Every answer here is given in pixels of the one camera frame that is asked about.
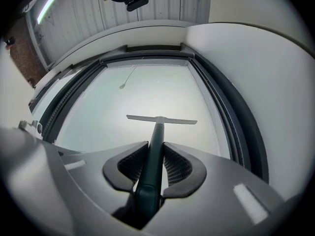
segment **brick wall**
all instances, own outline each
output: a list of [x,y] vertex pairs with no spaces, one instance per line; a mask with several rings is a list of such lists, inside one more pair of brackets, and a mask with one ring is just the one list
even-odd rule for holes
[[20,18],[15,22],[14,26],[4,37],[4,40],[6,41],[12,36],[16,39],[10,50],[14,63],[26,80],[33,78],[37,83],[46,74],[46,71],[33,46],[26,17]]

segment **garage ceiling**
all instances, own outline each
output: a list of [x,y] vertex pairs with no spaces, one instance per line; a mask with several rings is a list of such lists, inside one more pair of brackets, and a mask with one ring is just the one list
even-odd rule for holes
[[133,12],[127,12],[124,3],[111,0],[56,0],[35,34],[51,63],[83,40],[112,27],[153,19],[204,24],[209,11],[210,0],[149,0]]

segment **white panel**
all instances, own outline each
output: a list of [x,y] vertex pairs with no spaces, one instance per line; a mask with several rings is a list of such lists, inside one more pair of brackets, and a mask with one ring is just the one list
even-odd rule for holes
[[72,0],[56,0],[53,3],[40,24],[40,33],[50,61],[55,61],[55,57],[62,56],[83,40]]
[[185,42],[224,73],[251,109],[270,185],[286,200],[300,193],[315,159],[315,60],[279,35],[237,24],[188,27]]
[[54,51],[55,40],[57,38],[52,37],[52,32],[50,31],[49,22],[44,18],[41,22],[41,28],[38,30],[38,45],[42,46],[49,62],[58,58],[59,54]]
[[44,58],[41,49],[39,48],[36,36],[34,34],[34,29],[32,26],[32,19],[31,19],[31,14],[27,13],[26,14],[26,22],[27,22],[27,26],[28,26],[28,30],[29,30],[29,34],[31,37],[31,41],[33,43],[33,46],[35,48],[35,51],[38,55],[38,58],[40,59],[40,62],[42,63],[42,65],[44,66],[45,70],[47,69],[47,60]]
[[17,128],[21,120],[32,122],[28,107],[34,90],[9,56],[0,39],[0,126]]
[[181,20],[196,22],[199,24],[207,23],[210,11],[210,0],[184,0],[181,1],[183,12]]
[[203,96],[189,69],[178,65],[106,69],[72,107],[56,145],[90,152],[149,141],[155,123],[126,115],[198,120],[196,125],[166,123],[164,140],[220,155]]
[[137,12],[128,12],[123,2],[113,2],[111,0],[98,1],[105,30],[118,25],[138,21]]
[[138,9],[139,20],[173,19],[179,20],[180,0],[149,0]]
[[94,5],[94,0],[73,0],[75,17],[84,39],[104,30],[100,10],[94,11]]
[[55,68],[60,71],[64,70],[71,64],[111,51],[122,45],[180,45],[185,36],[186,28],[183,27],[154,26],[123,30],[83,45],[63,59]]

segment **white wall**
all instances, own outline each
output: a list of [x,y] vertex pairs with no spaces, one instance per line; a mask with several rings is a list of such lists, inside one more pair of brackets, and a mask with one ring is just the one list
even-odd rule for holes
[[36,85],[36,97],[45,85],[60,71],[95,55],[105,53],[122,45],[180,45],[186,37],[185,26],[193,23],[175,20],[148,20],[125,24],[96,34],[67,52],[55,67]]
[[19,69],[6,51],[0,46],[0,126],[18,127],[21,120],[32,123],[32,115],[28,107],[34,94],[33,88],[23,77]]
[[314,42],[288,0],[211,0],[209,23],[241,22],[279,31],[315,53]]
[[265,143],[270,185],[299,193],[314,160],[315,60],[269,31],[237,24],[188,27],[185,43],[233,83]]

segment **fluorescent light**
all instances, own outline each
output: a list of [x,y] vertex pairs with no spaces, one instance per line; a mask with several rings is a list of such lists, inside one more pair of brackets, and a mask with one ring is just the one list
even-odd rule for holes
[[38,18],[37,18],[37,22],[38,24],[40,23],[40,21],[43,19],[46,11],[49,9],[49,7],[51,6],[51,4],[54,2],[55,0],[48,0],[46,3],[45,3],[45,6],[42,8]]
[[243,183],[236,185],[233,191],[255,225],[268,217],[268,212]]

